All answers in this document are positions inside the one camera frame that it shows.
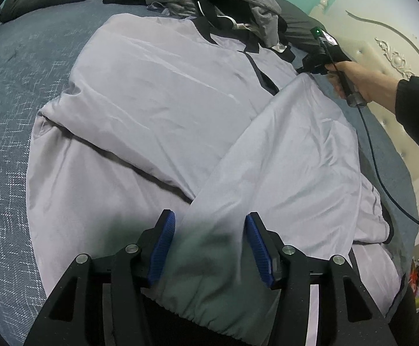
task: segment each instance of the human arm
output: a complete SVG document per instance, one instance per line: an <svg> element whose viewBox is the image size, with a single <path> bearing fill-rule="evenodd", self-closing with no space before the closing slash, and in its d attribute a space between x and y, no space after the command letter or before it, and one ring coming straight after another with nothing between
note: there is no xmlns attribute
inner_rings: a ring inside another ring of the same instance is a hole
<svg viewBox="0 0 419 346"><path fill-rule="evenodd" d="M366 101L375 101L394 113L397 121L419 145L419 77L399 81L355 62L340 62L336 66L346 73ZM326 68L335 71L332 64ZM331 74L328 78L340 97L345 99L337 76Z"/></svg>

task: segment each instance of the colorful object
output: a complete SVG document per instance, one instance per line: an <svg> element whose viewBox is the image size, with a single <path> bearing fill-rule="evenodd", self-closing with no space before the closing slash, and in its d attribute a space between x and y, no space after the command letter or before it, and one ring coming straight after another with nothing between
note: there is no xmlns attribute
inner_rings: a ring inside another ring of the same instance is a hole
<svg viewBox="0 0 419 346"><path fill-rule="evenodd" d="M411 272L409 273L408 284L416 297L419 297L419 259L412 260Z"/></svg>

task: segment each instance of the headboard finial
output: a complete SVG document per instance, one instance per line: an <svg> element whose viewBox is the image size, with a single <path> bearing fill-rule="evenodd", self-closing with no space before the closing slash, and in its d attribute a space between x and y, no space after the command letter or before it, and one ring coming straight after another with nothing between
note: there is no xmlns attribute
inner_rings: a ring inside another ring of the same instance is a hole
<svg viewBox="0 0 419 346"><path fill-rule="evenodd" d="M325 8L328 6L329 0L320 0L319 4L317 5L321 9L325 10Z"/></svg>

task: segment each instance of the human hand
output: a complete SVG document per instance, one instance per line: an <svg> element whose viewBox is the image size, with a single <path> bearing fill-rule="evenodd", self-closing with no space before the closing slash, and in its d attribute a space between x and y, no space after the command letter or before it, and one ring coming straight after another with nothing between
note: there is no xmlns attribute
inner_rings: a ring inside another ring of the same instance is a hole
<svg viewBox="0 0 419 346"><path fill-rule="evenodd" d="M328 80L335 88L337 94L342 99L345 99L344 90L342 89L334 65L331 63L325 65L325 67L334 72L327 75ZM354 84L356 91L359 91L368 103L375 101L392 113L395 113L395 98L399 83L398 80L377 71L368 70L356 62L338 62L336 67L339 71L344 71L350 81Z"/></svg>

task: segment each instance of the elastic sleeve cuff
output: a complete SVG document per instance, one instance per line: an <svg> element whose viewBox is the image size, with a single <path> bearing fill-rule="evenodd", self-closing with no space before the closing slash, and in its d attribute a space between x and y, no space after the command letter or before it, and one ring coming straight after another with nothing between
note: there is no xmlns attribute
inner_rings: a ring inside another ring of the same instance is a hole
<svg viewBox="0 0 419 346"><path fill-rule="evenodd" d="M413 90L409 82L402 79L397 86L395 98L395 118L404 125L405 122L412 120L413 108L416 108L416 98L412 97Z"/></svg>

